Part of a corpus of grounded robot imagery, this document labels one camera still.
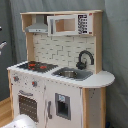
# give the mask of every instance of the cabinet door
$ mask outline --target cabinet door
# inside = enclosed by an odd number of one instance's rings
[[[93,15],[73,14],[48,16],[48,36],[90,34],[93,32]]]
[[[12,86],[14,117],[28,115],[37,128],[44,128],[44,95],[41,92],[21,86]]]
[[[82,128],[81,89],[47,81],[46,95],[47,128]]]

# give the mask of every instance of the gray curtain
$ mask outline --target gray curtain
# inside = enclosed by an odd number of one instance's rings
[[[9,1],[0,0],[0,44],[3,41],[7,42],[7,45],[2,49],[2,55],[0,56],[0,101],[9,97],[9,84],[8,84],[8,72],[7,67],[13,64],[12,55],[12,22],[10,15],[11,8]]]
[[[11,0],[18,63],[26,60],[21,12],[103,10],[103,70],[116,81],[107,87],[107,121],[128,128],[128,0]]]

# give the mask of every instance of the door handle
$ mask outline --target door handle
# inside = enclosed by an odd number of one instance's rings
[[[53,19],[50,19],[50,23],[51,23],[51,34],[53,34]]]
[[[26,93],[26,92],[24,92],[24,91],[22,91],[22,90],[20,90],[19,92],[20,92],[22,95],[25,95],[25,96],[33,96],[32,93]]]
[[[50,107],[51,107],[51,101],[48,102],[48,109],[47,109],[47,111],[48,111],[49,119],[52,119],[52,115],[50,114]]]

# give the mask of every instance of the stovetop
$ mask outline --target stovetop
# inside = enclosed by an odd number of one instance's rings
[[[55,67],[58,67],[58,65],[30,61],[28,63],[22,64],[22,65],[17,66],[17,67],[22,68],[22,69],[27,69],[27,70],[45,73],[45,72],[50,71],[51,69],[53,69]]]

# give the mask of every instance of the floor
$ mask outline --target floor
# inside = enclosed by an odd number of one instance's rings
[[[7,98],[0,102],[0,127],[10,123],[11,117],[11,101]]]

